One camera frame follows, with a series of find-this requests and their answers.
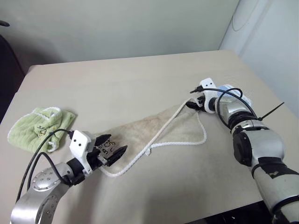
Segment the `beige table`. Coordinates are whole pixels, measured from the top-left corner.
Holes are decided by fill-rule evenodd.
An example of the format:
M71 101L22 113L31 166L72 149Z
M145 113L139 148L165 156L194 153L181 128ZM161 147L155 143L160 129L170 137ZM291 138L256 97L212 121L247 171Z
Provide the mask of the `beige table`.
M180 104L207 77L241 87L258 115L280 103L230 51L32 67L0 125L1 223L9 222L32 155L7 142L18 118L37 106L58 106L78 115L73 129L98 133ZM250 172L233 157L229 131L215 115L200 119L208 136L204 145L157 148L117 178L94 172L63 197L53 223L186 223L260 201ZM283 106L265 123L285 140L285 162L298 171L297 118ZM55 163L71 158L69 142L51 154ZM48 166L42 160L37 170Z

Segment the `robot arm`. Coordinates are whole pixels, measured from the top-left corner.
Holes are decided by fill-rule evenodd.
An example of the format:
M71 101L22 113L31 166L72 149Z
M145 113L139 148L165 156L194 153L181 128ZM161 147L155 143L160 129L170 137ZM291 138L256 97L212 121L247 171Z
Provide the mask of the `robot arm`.
M126 151L127 146L102 148L110 134L95 138L88 132L75 131L71 138L70 149L75 158L55 167L69 184L63 183L53 168L38 173L31 182L26 194L14 206L11 224L50 224L59 200L67 190L81 183L94 170L102 165L111 166Z
M213 83L211 79L202 82ZM218 98L211 93L205 96L208 102L202 102L202 107L197 110L216 112L228 125L233 137L234 156L239 163L249 167L273 215L273 223L298 223L299 173L282 162L285 149L280 136L256 118L237 98L226 95Z

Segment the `beige towel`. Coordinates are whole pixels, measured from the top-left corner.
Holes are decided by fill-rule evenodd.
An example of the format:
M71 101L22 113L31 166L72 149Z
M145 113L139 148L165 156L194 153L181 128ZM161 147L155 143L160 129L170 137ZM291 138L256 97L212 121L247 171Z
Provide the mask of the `beige towel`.
M152 148L203 144L206 141L206 131L198 112L185 105L187 101L181 106L105 131L104 133L112 135L110 142L115 143L112 144L113 147L127 145L128 148L116 163L111 167L102 166L101 170L108 176L120 176L143 154L149 155Z

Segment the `green towel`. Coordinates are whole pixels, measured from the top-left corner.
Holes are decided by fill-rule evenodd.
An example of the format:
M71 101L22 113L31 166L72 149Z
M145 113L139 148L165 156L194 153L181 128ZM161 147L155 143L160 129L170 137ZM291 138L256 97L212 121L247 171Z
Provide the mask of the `green towel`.
M10 129L7 140L10 144L29 152L35 152L41 142L59 128L68 128L75 115L58 107L36 108L21 117ZM52 135L42 146L41 152L53 152L59 147L64 132Z

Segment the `white wall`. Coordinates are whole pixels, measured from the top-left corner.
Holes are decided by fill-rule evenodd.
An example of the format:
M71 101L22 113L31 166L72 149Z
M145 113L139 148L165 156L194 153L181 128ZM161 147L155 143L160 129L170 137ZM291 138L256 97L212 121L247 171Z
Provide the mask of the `white wall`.
M218 49L238 0L0 0L21 64Z
M221 44L221 49L233 49L239 54L297 117L298 11L298 0L241 0L234 28L238 30L244 23L245 26L236 32L231 21Z

